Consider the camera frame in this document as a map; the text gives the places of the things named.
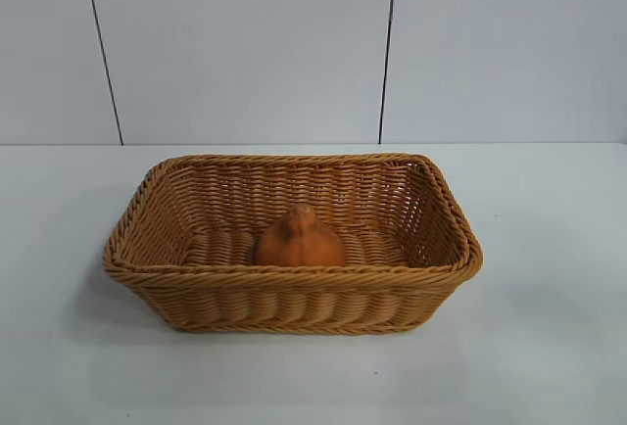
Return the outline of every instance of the basket bottom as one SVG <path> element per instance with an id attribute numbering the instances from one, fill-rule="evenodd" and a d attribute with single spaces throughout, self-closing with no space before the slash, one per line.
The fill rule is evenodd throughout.
<path id="1" fill-rule="evenodd" d="M 210 325 L 205 327 L 180 327 L 171 325 L 174 330 L 184 333 L 208 333 L 208 332 L 268 332 L 272 334 L 324 334 L 324 335 L 381 335 L 408 332 L 426 322 L 415 322 L 405 325 L 378 324 L 367 327 L 359 326 L 311 326 L 311 327 L 291 327 L 277 323 L 273 324 L 225 324 Z"/>
<path id="2" fill-rule="evenodd" d="M 346 249 L 346 265 L 408 266 L 398 238 L 366 225 L 340 227 L 337 233 Z M 257 235 L 246 231 L 198 232 L 183 256 L 183 266 L 250 265 Z"/>

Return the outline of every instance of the woven rattan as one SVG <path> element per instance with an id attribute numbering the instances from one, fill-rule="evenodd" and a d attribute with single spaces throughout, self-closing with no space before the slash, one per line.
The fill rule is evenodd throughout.
<path id="1" fill-rule="evenodd" d="M 295 203 L 335 228 L 346 266 L 251 265 Z M 421 156 L 188 156 L 148 172 L 104 259 L 178 330 L 364 334 L 425 322 L 482 253 Z"/>

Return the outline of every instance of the basket rim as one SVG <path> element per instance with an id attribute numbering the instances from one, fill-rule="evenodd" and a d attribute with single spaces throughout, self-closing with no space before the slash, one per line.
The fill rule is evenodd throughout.
<path id="1" fill-rule="evenodd" d="M 141 213 L 144 202 L 151 193 L 155 182 L 159 181 L 173 167 L 190 164 L 286 164 L 286 165 L 332 165 L 360 164 L 371 162 L 381 163 L 418 163 L 428 167 L 432 185 L 439 189 L 436 197 L 445 206 L 448 223 L 452 224 L 458 240 L 463 245 L 462 256 L 453 264 L 432 265 L 427 267 L 408 267 L 390 265 L 346 265 L 346 266 L 297 266 L 285 267 L 276 265 L 171 265 L 153 264 L 137 265 L 120 257 L 121 244 L 125 235 L 132 229 L 134 221 Z M 239 285 L 250 283 L 278 282 L 289 277 L 290 284 L 311 284 L 312 275 L 332 277 L 334 284 L 343 285 L 343 278 L 348 277 L 350 287 L 355 287 L 356 277 L 363 278 L 365 287 L 372 285 L 412 286 L 418 285 L 458 285 L 472 278 L 483 263 L 481 247 L 472 232 L 460 206 L 456 202 L 441 170 L 427 157 L 409 153 L 372 153 L 354 155 L 185 155 L 166 159 L 154 165 L 146 174 L 137 188 L 133 198 L 124 211 L 119 223 L 111 234 L 104 250 L 105 269 L 115 279 L 124 284 L 142 286 L 176 285 L 209 285 L 213 283 Z"/>

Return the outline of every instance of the white tabletop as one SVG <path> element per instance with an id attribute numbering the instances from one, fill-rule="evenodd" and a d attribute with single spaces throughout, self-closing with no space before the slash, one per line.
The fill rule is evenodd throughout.
<path id="1" fill-rule="evenodd" d="M 192 153 L 425 154 L 485 252 L 424 326 L 182 334 L 101 265 L 145 171 Z M 622 424 L 627 147 L 0 148 L 2 424 Z"/>

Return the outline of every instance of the wicker basket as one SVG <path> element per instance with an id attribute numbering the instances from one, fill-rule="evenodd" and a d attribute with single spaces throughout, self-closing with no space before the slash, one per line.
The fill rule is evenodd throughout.
<path id="1" fill-rule="evenodd" d="M 251 265 L 258 236 L 294 203 L 334 226 L 347 266 Z M 112 278 L 190 332 L 406 331 L 482 263 L 438 168 L 405 154 L 165 161 L 104 257 Z"/>

